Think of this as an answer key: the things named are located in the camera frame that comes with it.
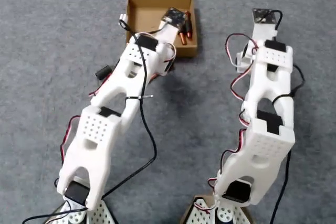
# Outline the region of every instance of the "perforated panel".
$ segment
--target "perforated panel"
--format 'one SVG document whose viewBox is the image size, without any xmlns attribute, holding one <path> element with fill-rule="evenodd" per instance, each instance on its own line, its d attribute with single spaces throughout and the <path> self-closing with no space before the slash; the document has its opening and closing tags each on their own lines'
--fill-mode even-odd
<svg viewBox="0 0 336 224">
<path fill-rule="evenodd" d="M 234 208 L 233 215 L 236 219 L 236 224 L 250 224 L 250 221 L 240 207 Z"/>
<path fill-rule="evenodd" d="M 78 133 L 83 138 L 95 143 L 108 141 L 113 130 L 113 123 L 107 118 L 90 112 L 82 113 L 79 121 Z"/>
<path fill-rule="evenodd" d="M 270 140 L 269 137 L 258 134 L 253 140 L 252 150 L 255 155 L 275 157 L 286 151 L 286 142 L 279 139 Z"/>
<path fill-rule="evenodd" d="M 70 207 L 65 203 L 61 211 L 68 211 Z M 85 216 L 85 211 L 74 212 L 64 216 L 60 220 L 47 222 L 48 224 L 80 224 Z M 113 217 L 104 201 L 101 201 L 94 212 L 87 212 L 86 224 L 115 224 Z"/>
<path fill-rule="evenodd" d="M 261 47 L 257 51 L 257 61 L 290 69 L 293 65 L 293 59 L 290 52 L 281 52 L 266 47 Z"/>
<path fill-rule="evenodd" d="M 197 199 L 196 203 L 204 208 L 208 207 L 203 199 Z M 198 210 L 196 207 L 193 207 L 185 224 L 215 224 L 214 216 L 213 218 L 211 218 L 211 215 L 214 215 L 215 212 L 215 208 L 213 210 L 210 210 L 209 214 L 207 214 L 206 212 Z M 242 209 L 239 207 L 220 207 L 218 208 L 217 216 L 219 220 L 224 223 L 230 222 L 232 218 L 234 218 L 236 220 L 236 224 L 250 224 L 250 221 L 248 220 Z"/>
<path fill-rule="evenodd" d="M 198 199 L 196 203 L 201 207 L 208 207 L 203 199 Z M 210 214 L 193 207 L 186 224 L 211 224 Z"/>
<path fill-rule="evenodd" d="M 100 202 L 98 208 L 88 218 L 91 218 L 91 224 L 115 224 L 104 201 Z"/>
<path fill-rule="evenodd" d="M 156 52 L 151 51 L 147 48 L 142 47 L 141 49 L 142 49 L 145 61 L 148 60 L 148 57 L 157 55 Z M 141 55 L 139 52 L 139 48 L 135 44 L 128 44 L 125 51 L 122 54 L 122 57 L 126 57 L 127 59 L 142 65 L 142 59 L 141 59 Z"/>
</svg>

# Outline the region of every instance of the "gray carpet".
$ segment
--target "gray carpet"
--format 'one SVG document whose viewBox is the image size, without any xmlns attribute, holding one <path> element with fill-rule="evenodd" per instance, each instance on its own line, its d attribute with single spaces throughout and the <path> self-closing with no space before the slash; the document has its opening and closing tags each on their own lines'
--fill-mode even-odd
<svg viewBox="0 0 336 224">
<path fill-rule="evenodd" d="M 0 223 L 21 223 L 61 202 L 53 181 L 69 118 L 89 104 L 95 71 L 124 49 L 117 25 L 127 0 L 0 0 Z M 295 97 L 296 144 L 276 223 L 336 223 L 334 0 L 195 0 L 200 49 L 155 80 L 145 101 L 158 159 L 107 199 L 119 223 L 177 223 L 193 195 L 209 192 L 221 152 L 237 144 L 240 103 L 226 36 L 251 35 L 253 7 L 284 12 L 278 39 L 290 44 L 307 84 Z M 245 41 L 233 40 L 232 52 Z M 295 72 L 293 85 L 300 81 Z M 238 85 L 246 92 L 248 80 Z M 112 187 L 144 164 L 152 147 L 140 116 L 112 153 Z M 268 223 L 284 174 L 257 206 Z"/>
</svg>

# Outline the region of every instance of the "black cable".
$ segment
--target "black cable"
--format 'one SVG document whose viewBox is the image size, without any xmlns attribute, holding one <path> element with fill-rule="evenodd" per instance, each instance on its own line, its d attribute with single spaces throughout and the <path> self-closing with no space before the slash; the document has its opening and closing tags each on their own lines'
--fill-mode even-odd
<svg viewBox="0 0 336 224">
<path fill-rule="evenodd" d="M 150 131 L 148 125 L 147 125 L 147 122 L 146 122 L 146 119 L 145 119 L 145 116 L 144 116 L 144 113 L 143 113 L 143 99 L 142 97 L 144 96 L 145 94 L 145 88 L 146 88 L 146 82 L 147 82 L 147 67 L 146 67 L 146 61 L 145 61 L 145 58 L 144 58 L 144 55 L 143 55 L 143 52 L 142 52 L 142 49 L 141 49 L 141 46 L 140 46 L 140 43 L 138 41 L 138 38 L 136 37 L 134 31 L 131 29 L 131 27 L 125 23 L 123 20 L 119 20 L 119 25 L 125 29 L 126 31 L 129 31 L 132 35 L 132 37 L 135 39 L 135 42 L 136 44 L 138 45 L 138 48 L 139 48 L 139 52 L 140 52 L 140 56 L 141 56 L 141 59 L 142 59 L 142 65 L 143 65 L 143 68 L 144 68 L 144 78 L 143 78 L 143 84 L 142 84 L 142 89 L 141 89 L 141 97 L 139 98 L 140 100 L 140 115 L 141 115 L 141 119 L 142 119 L 142 123 L 144 125 L 144 127 L 146 128 L 146 131 L 152 141 L 152 144 L 153 144 L 153 149 L 154 149 L 154 155 L 153 157 L 146 163 L 144 164 L 143 166 L 141 166 L 138 170 L 136 170 L 134 173 L 132 173 L 131 175 L 129 175 L 127 178 L 125 178 L 124 180 L 122 180 L 121 182 L 119 182 L 116 186 L 114 186 L 113 188 L 111 188 L 110 190 L 108 190 L 103 196 L 102 196 L 102 199 L 104 199 L 105 197 L 107 197 L 110 193 L 112 193 L 113 191 L 115 191 L 117 188 L 119 188 L 120 186 L 122 186 L 123 184 L 125 184 L 127 181 L 129 181 L 131 178 L 133 178 L 135 175 L 137 175 L 139 172 L 143 171 L 145 168 L 147 168 L 150 164 L 152 164 L 154 162 L 154 160 L 156 159 L 156 156 L 157 156 L 157 148 L 156 148 L 156 143 L 155 143 L 155 139 L 153 137 L 153 134 L 152 132 Z"/>
<path fill-rule="evenodd" d="M 59 177 L 55 179 L 54 181 L 54 186 L 57 187 L 57 183 L 58 183 Z"/>
<path fill-rule="evenodd" d="M 68 205 L 69 205 L 69 207 L 70 207 L 70 210 L 71 210 L 71 205 L 70 205 L 69 201 L 66 201 L 66 203 L 68 203 Z M 61 220 L 61 219 L 65 218 L 65 217 L 67 217 L 68 215 L 69 215 L 69 214 L 66 214 L 66 215 L 64 215 L 64 216 L 61 216 L 61 217 L 58 217 L 58 218 L 55 218 L 55 219 L 52 219 L 52 220 L 48 220 L 48 221 L 46 222 L 46 224 L 50 224 L 50 223 L 54 222 L 55 220 Z"/>
<path fill-rule="evenodd" d="M 24 221 L 22 221 L 22 224 L 27 223 L 30 220 L 36 220 L 36 219 L 42 219 L 42 218 L 49 218 L 52 216 L 59 216 L 59 215 L 65 215 L 65 214 L 70 214 L 72 212 L 82 212 L 88 210 L 86 207 L 80 208 L 80 209 L 74 209 L 74 210 L 68 210 L 68 211 L 63 211 L 63 212 L 54 212 L 52 214 L 47 214 L 47 215 L 36 215 L 36 216 L 31 216 Z"/>
<path fill-rule="evenodd" d="M 263 20 L 264 18 L 266 18 L 268 15 L 270 15 L 271 13 L 278 13 L 278 14 L 280 14 L 280 17 L 279 17 L 279 19 L 278 19 L 278 22 L 277 22 L 277 24 L 275 25 L 275 30 L 278 30 L 278 27 L 279 27 L 279 25 L 280 25 L 280 23 L 281 23 L 281 20 L 282 20 L 282 11 L 280 11 L 280 10 L 270 10 L 268 13 L 266 13 L 262 18 L 261 18 L 261 20 Z"/>
<path fill-rule="evenodd" d="M 296 94 L 296 92 L 297 92 L 300 88 L 302 88 L 302 86 L 305 84 L 306 79 L 304 78 L 304 75 L 303 75 L 302 70 L 301 70 L 301 69 L 299 68 L 299 66 L 296 65 L 296 64 L 293 64 L 293 67 L 295 67 L 295 68 L 299 71 L 299 73 L 300 73 L 300 75 L 301 75 L 302 82 L 301 82 L 299 85 L 297 85 L 295 88 L 293 88 L 293 89 L 290 91 L 289 94 L 281 94 L 281 95 L 278 95 L 277 97 L 275 97 L 274 100 L 272 101 L 272 105 L 274 105 L 275 102 L 276 102 L 279 98 L 281 98 L 281 97 L 294 97 L 295 94 Z"/>
<path fill-rule="evenodd" d="M 290 163 L 290 155 L 291 155 L 291 153 L 292 153 L 292 151 L 289 151 L 288 154 L 287 154 L 285 180 L 283 181 L 283 185 L 282 185 L 282 188 L 281 188 L 278 200 L 275 203 L 273 214 L 272 214 L 272 218 L 271 218 L 271 221 L 269 222 L 269 224 L 273 224 L 273 222 L 274 222 L 275 215 L 277 214 L 277 210 L 278 210 L 279 205 L 280 205 L 280 201 L 282 199 L 282 196 L 284 195 L 284 192 L 285 192 L 285 189 L 286 189 L 286 186 L 287 186 L 288 177 L 289 177 L 289 163 Z"/>
</svg>

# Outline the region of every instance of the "white wire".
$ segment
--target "white wire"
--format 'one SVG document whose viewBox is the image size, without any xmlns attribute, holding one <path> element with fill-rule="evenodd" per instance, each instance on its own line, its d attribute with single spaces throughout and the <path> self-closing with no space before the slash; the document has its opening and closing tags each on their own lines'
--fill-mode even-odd
<svg viewBox="0 0 336 224">
<path fill-rule="evenodd" d="M 231 54 L 230 54 L 230 51 L 229 51 L 229 41 L 228 41 L 227 44 L 225 45 L 225 50 L 226 50 L 226 53 L 227 53 L 227 55 L 228 55 L 228 57 L 229 57 L 229 59 L 230 59 L 230 62 L 231 62 L 231 64 L 232 64 L 232 66 L 238 68 L 239 66 L 238 66 L 237 64 L 233 63 L 233 61 L 232 61 L 232 57 L 231 57 Z"/>
<path fill-rule="evenodd" d="M 176 54 L 177 54 L 177 49 L 176 49 L 175 45 L 172 44 L 172 43 L 165 43 L 165 44 L 171 45 L 173 47 L 173 49 L 174 49 L 174 55 L 170 59 L 164 60 L 164 61 L 171 61 L 171 60 L 175 59 Z"/>
<path fill-rule="evenodd" d="M 46 224 L 51 224 L 51 223 L 54 222 L 54 221 L 61 220 L 61 219 L 65 218 L 65 217 L 67 217 L 68 214 L 69 214 L 69 213 L 64 214 L 64 216 L 62 216 L 62 217 L 60 217 L 60 216 L 58 216 L 58 217 L 55 216 L 56 218 L 52 218 L 52 219 L 48 220 L 48 221 L 46 222 Z"/>
</svg>

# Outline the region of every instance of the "cable tie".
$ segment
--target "cable tie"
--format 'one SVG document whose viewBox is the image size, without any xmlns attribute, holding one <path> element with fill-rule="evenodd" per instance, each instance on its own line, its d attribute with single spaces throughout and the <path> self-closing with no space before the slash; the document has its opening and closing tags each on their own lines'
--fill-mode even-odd
<svg viewBox="0 0 336 224">
<path fill-rule="evenodd" d="M 138 100 L 143 100 L 145 98 L 152 98 L 154 95 L 152 94 L 147 94 L 147 95 L 143 95 L 143 96 L 138 96 L 138 97 L 126 97 L 125 100 L 127 99 L 138 99 Z"/>
</svg>

